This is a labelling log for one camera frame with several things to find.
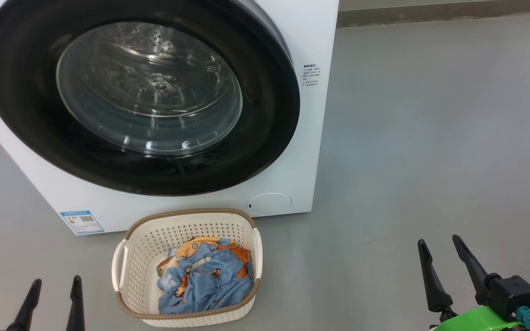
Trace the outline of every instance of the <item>basket handle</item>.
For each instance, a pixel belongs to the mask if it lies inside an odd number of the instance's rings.
[[[255,279],[261,278],[261,273],[263,273],[263,242],[261,241],[261,233],[257,228],[253,228],[253,235],[255,237],[256,244],[256,256],[255,256],[255,266],[256,266],[256,276]]]
[[[112,258],[112,285],[114,287],[114,291],[116,292],[119,292],[122,289],[122,286],[124,286],[124,274],[126,273],[126,257],[128,256],[128,246],[126,245],[126,243],[126,239],[122,239],[122,241],[120,241],[118,247],[116,247],[116,251],[114,252],[114,258]],[[120,272],[120,280],[118,281],[118,258],[122,253],[122,249],[124,250],[124,258],[122,259],[122,271]]]

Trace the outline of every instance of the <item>washing machine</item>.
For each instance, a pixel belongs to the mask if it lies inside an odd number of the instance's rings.
[[[0,143],[75,234],[311,211],[337,8],[0,0]]]

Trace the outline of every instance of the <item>crumpled garment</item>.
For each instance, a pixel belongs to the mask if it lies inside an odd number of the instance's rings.
[[[160,314],[201,312],[241,302],[253,289],[249,252],[227,238],[196,237],[156,270]]]

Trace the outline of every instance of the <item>plastic basket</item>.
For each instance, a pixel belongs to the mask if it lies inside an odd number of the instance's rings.
[[[158,299],[164,292],[156,286],[156,266],[167,258],[170,249],[200,235],[230,238],[250,251],[254,263],[250,275],[253,290],[233,306],[189,314],[159,314]],[[246,213],[236,209],[179,210],[147,216],[128,230],[114,252],[112,284],[122,310],[150,325],[214,325],[237,320],[248,313],[261,283],[262,270],[261,235]]]

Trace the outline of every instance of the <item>glass window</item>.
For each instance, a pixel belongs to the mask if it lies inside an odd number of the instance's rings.
[[[57,85],[88,130],[148,157],[213,146],[242,110],[238,80],[217,52],[151,23],[112,23],[82,34],[61,55]]]

